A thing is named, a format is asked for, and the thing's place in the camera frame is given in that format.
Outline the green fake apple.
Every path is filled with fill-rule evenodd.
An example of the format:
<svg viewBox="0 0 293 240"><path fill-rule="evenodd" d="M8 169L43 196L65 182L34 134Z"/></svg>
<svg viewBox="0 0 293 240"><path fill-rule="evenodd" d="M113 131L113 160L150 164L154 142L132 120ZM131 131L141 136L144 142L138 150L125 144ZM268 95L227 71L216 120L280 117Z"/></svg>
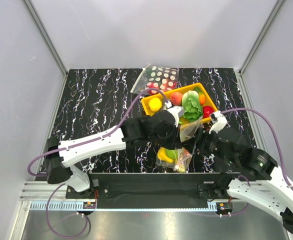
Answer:
<svg viewBox="0 0 293 240"><path fill-rule="evenodd" d="M166 149L166 148L164 149L166 156L169 159L172 159L175 161L177 161L180 158L181 151L182 151L181 149L175 149L175 150L170 150L170 149Z"/></svg>

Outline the clear zip top bag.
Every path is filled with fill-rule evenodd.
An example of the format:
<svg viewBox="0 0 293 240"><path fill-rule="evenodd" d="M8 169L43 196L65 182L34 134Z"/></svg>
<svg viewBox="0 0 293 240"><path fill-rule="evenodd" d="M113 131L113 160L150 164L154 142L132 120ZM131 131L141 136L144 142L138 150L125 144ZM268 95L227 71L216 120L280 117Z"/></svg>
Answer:
<svg viewBox="0 0 293 240"><path fill-rule="evenodd" d="M195 136L196 131L203 125L202 118L201 116L194 122L188 122L180 126L178 130L178 139L181 140L182 143ZM179 147L174 150L169 150L161 147L156 155L156 165L172 169L177 173L186 173L192 157L192 149L187 150L184 147Z"/></svg>

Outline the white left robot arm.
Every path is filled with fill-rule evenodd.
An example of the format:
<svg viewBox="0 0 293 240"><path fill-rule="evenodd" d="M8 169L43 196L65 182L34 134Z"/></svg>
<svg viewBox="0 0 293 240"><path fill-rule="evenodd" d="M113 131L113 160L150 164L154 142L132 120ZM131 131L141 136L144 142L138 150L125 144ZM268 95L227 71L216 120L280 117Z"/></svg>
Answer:
<svg viewBox="0 0 293 240"><path fill-rule="evenodd" d="M152 116L126 119L106 131L74 140L48 144L44 159L48 184L65 184L83 198L94 194L94 185L87 173L75 165L82 160L113 151L136 148L147 143L157 143L175 150L181 141L179 120L184 111L178 107L162 110Z"/></svg>

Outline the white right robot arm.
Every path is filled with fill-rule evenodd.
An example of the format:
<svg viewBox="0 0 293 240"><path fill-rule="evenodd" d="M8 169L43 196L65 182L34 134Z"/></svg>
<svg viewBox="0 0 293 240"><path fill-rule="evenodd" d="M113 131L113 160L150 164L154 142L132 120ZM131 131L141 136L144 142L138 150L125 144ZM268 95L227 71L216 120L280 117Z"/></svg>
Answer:
<svg viewBox="0 0 293 240"><path fill-rule="evenodd" d="M227 127L218 133L200 128L182 146L193 155L213 154L233 164L244 180L268 188L271 195L226 173L221 173L213 184L213 192L218 198L229 195L245 201L276 218L293 234L293 183L283 176L281 166L266 151L249 146L239 132Z"/></svg>

